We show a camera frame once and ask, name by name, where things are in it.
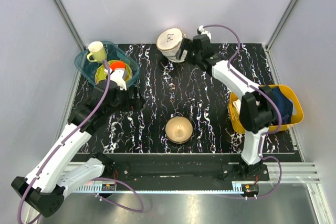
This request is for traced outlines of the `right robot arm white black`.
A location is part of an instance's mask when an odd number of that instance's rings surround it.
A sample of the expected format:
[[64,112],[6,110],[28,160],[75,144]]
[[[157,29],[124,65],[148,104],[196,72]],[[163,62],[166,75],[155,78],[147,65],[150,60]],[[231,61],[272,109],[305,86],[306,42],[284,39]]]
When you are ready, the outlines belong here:
[[263,165],[262,145],[274,120],[281,124],[273,89],[259,86],[231,66],[222,55],[214,53],[207,35],[182,38],[176,59],[199,66],[236,94],[241,102],[239,121],[245,130],[244,147],[234,172],[244,180],[256,176]]

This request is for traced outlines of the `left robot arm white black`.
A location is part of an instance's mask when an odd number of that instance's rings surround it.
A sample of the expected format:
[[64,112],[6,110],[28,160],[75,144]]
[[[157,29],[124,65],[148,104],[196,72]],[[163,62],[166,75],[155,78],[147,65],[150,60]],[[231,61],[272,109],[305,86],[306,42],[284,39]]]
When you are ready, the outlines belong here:
[[39,215],[52,216],[69,194],[90,180],[112,180],[118,176],[114,160],[107,155],[91,153],[81,166],[64,174],[78,150],[90,140],[115,112],[142,109],[144,99],[137,87],[122,90],[113,82],[103,81],[70,114],[59,139],[43,160],[25,177],[17,176],[11,187],[20,197],[17,221],[27,203]]

